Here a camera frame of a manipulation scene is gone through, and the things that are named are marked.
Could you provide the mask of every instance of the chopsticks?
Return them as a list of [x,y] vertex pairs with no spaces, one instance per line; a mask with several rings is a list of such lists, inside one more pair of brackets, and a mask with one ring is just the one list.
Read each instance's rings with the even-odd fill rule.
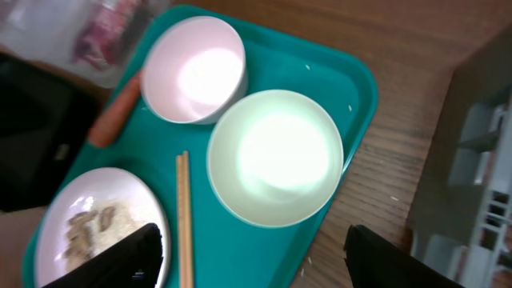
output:
[[194,254],[192,249],[192,213],[190,211],[189,153],[176,157],[178,184],[178,234],[180,287],[194,287]]

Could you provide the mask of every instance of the tray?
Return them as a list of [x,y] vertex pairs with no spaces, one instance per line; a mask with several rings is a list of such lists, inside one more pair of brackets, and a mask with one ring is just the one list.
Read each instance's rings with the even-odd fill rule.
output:
[[[343,175],[377,109],[377,85],[369,70],[342,52],[201,10],[176,6],[157,18],[138,46],[115,95],[141,68],[152,44],[167,28],[188,17],[210,15],[227,21],[246,48],[249,90],[286,89],[308,95],[330,114],[343,139]],[[156,194],[176,239],[175,156],[190,152],[194,265],[197,287],[284,287],[322,224],[332,199],[316,215],[281,229],[258,228],[236,219],[216,199],[206,175],[206,146],[213,126],[168,123],[152,114],[143,100],[134,109],[119,140],[108,149],[85,144],[61,188],[80,174],[113,166],[139,176]],[[33,236],[24,259],[23,281],[34,286]],[[178,287],[177,241],[166,287]]]

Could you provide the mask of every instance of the white bowl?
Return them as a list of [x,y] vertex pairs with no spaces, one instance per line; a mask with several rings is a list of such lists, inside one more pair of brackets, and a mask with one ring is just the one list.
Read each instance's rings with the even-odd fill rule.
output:
[[256,226],[304,221],[334,194],[342,139],[328,113],[287,90],[247,96],[219,120],[208,147],[208,176],[220,202]]
[[175,123],[216,122],[247,90],[242,39],[221,19],[198,16],[173,25],[144,63],[142,95]]
[[63,256],[68,247],[67,220],[92,207],[116,202],[122,203],[140,226],[155,223],[160,229],[163,261],[155,287],[165,284],[170,264],[170,232],[158,200],[150,188],[132,173],[118,168],[99,168],[70,182],[46,212],[36,245],[34,270],[37,287],[43,287],[67,273]]

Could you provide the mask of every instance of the table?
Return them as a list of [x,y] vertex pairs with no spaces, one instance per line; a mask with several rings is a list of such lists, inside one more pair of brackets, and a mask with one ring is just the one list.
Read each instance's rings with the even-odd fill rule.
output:
[[[179,3],[196,5],[345,51],[363,60],[377,79],[378,111],[302,264],[304,272],[302,274],[302,268],[298,271],[292,287],[352,287],[342,250],[346,232],[352,224],[366,225],[407,250],[410,234],[406,230],[406,217],[451,73],[457,64],[511,22],[512,2],[175,2]],[[31,215],[40,219],[42,210],[32,211]],[[20,222],[32,223],[24,230],[19,229],[29,231],[19,232],[26,238],[26,241],[19,240],[20,243],[25,243],[35,225],[32,220],[19,217]],[[0,231],[10,230],[8,227],[0,221]],[[23,255],[20,245],[15,249],[19,251],[11,251],[9,255],[13,258]],[[14,278],[20,277],[18,270],[11,273]],[[14,281],[5,286],[19,285]]]

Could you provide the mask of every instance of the tray rim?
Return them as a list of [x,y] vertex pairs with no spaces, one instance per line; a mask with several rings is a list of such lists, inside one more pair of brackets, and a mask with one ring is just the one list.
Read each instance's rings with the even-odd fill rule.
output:
[[[333,48],[329,48],[328,46],[323,46],[323,45],[311,42],[311,41],[303,39],[303,38],[298,38],[298,37],[295,37],[295,36],[292,36],[289,34],[285,34],[283,32],[277,31],[277,30],[272,30],[272,29],[264,27],[264,26],[256,25],[256,24],[246,22],[246,21],[243,21],[243,20],[231,17],[231,16],[219,14],[219,13],[205,10],[203,8],[192,6],[192,5],[172,6],[171,8],[168,9],[168,11],[159,15],[155,19],[155,21],[150,25],[148,30],[145,32],[144,36],[142,37],[139,44],[137,45],[137,48],[135,49],[134,55],[136,55],[136,53],[139,51],[139,49],[141,49],[141,46],[143,45],[145,40],[150,37],[151,31],[154,28],[154,26],[156,26],[155,23],[157,22],[158,19],[169,17],[171,14],[176,14],[176,13],[180,12],[180,10],[193,10],[195,13],[199,13],[200,15],[207,14],[209,16],[220,18],[228,23],[238,22],[242,25],[250,26],[251,28],[263,29],[266,32],[271,32],[272,34],[279,34],[280,36],[283,36],[288,39],[293,39],[294,41],[300,41],[300,42],[304,42],[307,45],[316,46],[317,49],[324,50],[326,53],[329,53],[329,54],[340,54],[347,61],[352,62],[354,65],[358,66],[364,79],[367,81],[367,84],[369,84],[370,98],[371,98],[370,107],[362,121],[361,129],[358,130],[358,132],[355,135],[352,149],[345,150],[345,147],[344,147],[344,151],[346,151],[347,153],[345,154],[344,165],[343,165],[343,169],[342,169],[342,177],[341,177],[340,182],[336,188],[336,191],[334,192],[334,195],[330,198],[330,200],[327,202],[327,204],[325,204],[324,207],[321,208],[320,211],[316,213],[316,215],[311,216],[310,220],[314,220],[313,233],[310,233],[308,235],[307,239],[305,239],[305,238],[302,239],[303,240],[302,245],[300,245],[300,247],[298,247],[298,250],[296,250],[295,253],[293,253],[293,257],[292,257],[293,259],[288,259],[288,258],[283,259],[284,262],[286,262],[286,263],[284,263],[284,264],[281,263],[280,268],[287,266],[287,267],[285,267],[285,270],[283,271],[285,273],[283,273],[283,274],[275,273],[274,276],[272,277],[272,281],[270,283],[270,287],[289,286],[293,282],[294,276],[296,275],[298,268],[302,264],[302,261],[303,261],[304,257],[306,256],[307,251],[309,250],[310,246],[312,245],[313,240],[316,237],[316,235],[323,223],[323,220],[324,220],[325,216],[327,215],[327,212],[329,211],[330,206],[332,205],[332,202],[333,202],[336,194],[338,194],[338,192],[340,191],[341,183],[343,182],[343,180],[345,179],[345,176],[346,176],[346,170],[350,166],[352,158],[355,156],[355,153],[357,152],[358,148],[360,147],[362,139],[364,138],[364,135],[365,135],[366,131],[368,130],[370,123],[377,111],[377,107],[378,107],[377,82],[376,82],[374,76],[372,75],[370,69],[364,64],[364,62],[362,62],[361,60],[359,60],[358,58],[356,58],[353,55],[347,54],[347,53],[339,51],[339,50],[335,50]],[[142,66],[142,64],[143,64],[143,60],[142,60],[142,63],[140,63],[140,65],[137,65],[136,63],[134,63],[133,58],[130,60],[130,64],[126,67],[121,79],[119,80],[119,83],[116,85],[116,88],[113,90],[112,94],[109,96],[109,99],[105,104],[105,109],[118,96],[118,94],[124,88],[124,86],[126,85],[128,80],[131,77],[133,77],[133,75],[128,74],[127,71],[130,70],[130,68],[132,68],[133,66],[139,66],[139,68],[140,68],[140,66]],[[87,143],[84,143],[82,145],[82,147],[80,148],[80,153],[77,155],[76,159],[78,159],[80,157],[80,155],[84,152],[84,148],[86,146],[88,146]],[[66,177],[62,181],[60,187],[58,188],[58,192],[56,193],[55,197],[57,197],[61,193],[63,187],[65,187],[68,182],[73,180],[73,179],[69,179],[69,177],[72,175],[74,170],[77,169],[76,167],[74,167],[74,164],[72,165],[72,167],[69,169],[68,173],[66,174]],[[43,217],[41,223],[44,222],[45,217],[46,217],[46,213],[45,213],[45,216]],[[41,229],[41,223],[39,224],[38,228],[34,232],[32,238],[29,242],[29,245],[26,248],[25,255],[23,257],[22,284],[24,287],[35,286],[35,282],[34,282],[34,280],[35,280],[34,279],[35,250],[34,250],[34,248],[37,244],[36,241],[38,240],[39,231]]]

